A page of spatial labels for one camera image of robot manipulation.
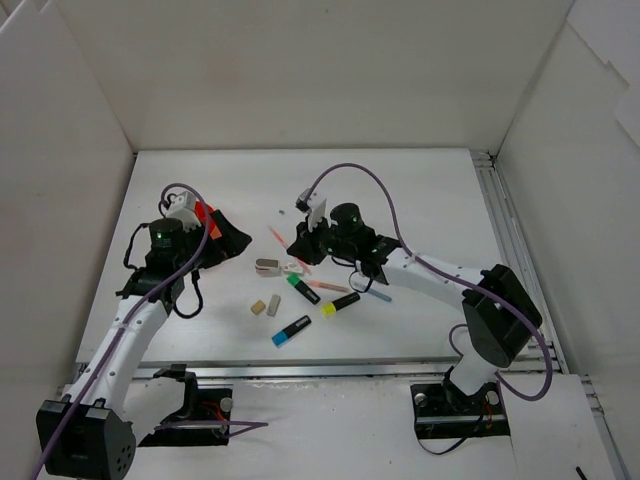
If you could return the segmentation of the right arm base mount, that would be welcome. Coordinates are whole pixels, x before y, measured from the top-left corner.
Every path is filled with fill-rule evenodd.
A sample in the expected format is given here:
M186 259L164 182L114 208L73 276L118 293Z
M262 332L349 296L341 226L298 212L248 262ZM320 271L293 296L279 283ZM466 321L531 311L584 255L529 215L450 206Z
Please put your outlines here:
M409 386L413 432L421 449L441 457L470 440L509 437L511 428L496 375L482 381L472 395L454 385L451 376L447 370L438 383Z

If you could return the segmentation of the red slim highlighter pen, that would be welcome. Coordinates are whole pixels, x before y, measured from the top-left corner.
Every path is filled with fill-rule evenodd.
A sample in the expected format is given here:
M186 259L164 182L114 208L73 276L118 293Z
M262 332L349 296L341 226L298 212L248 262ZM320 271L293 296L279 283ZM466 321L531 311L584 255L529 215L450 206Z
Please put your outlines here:
M274 236L274 238L279 242L279 244L285 249L288 250L290 245L289 243L282 237L282 235L276 231L276 229L274 227L272 227L271 225L267 226L268 230L270 231L270 233ZM305 274L311 276L312 275L312 270L311 268L301 259L299 259L298 257L294 256L295 261L297 262L297 264L300 266L300 268L304 271Z

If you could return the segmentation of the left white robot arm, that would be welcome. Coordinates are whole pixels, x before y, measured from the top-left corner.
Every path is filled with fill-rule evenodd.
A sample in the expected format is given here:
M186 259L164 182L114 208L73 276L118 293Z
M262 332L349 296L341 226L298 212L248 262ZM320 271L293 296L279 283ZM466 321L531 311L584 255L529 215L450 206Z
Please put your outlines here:
M252 238L202 204L142 227L150 237L145 264L119 291L117 313L96 354L62 398L44 401L36 414L42 449L36 472L122 479L137 447L163 420L185 420L199 409L197 379L182 367L156 373L139 389L130 385L173 312L185 276L240 255Z

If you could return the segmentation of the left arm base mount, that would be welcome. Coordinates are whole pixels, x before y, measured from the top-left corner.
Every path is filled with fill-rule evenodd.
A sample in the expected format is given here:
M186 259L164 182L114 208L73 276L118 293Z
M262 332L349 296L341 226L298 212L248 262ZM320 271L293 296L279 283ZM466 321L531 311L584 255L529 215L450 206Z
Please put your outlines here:
M153 374L153 379L168 378L183 387L183 404L167 415L161 425L181 421L230 421L233 407L233 389L229 386L201 386L196 375L184 365L162 368ZM171 427L148 434L139 447L205 447L227 446L230 426Z

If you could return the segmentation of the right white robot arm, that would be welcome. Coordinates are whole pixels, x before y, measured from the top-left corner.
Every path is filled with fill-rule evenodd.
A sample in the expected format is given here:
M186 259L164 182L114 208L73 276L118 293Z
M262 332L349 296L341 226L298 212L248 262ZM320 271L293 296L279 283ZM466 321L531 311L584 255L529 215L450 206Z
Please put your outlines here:
M290 255L309 265L331 257L369 284L406 288L462 312L471 348L443 383L449 409L468 410L484 385L509 367L531 339L541 337L540 312L509 267L478 270L410 253L400 240L367 226L354 203L328 211L323 200L299 199L296 207L305 218L296 227Z

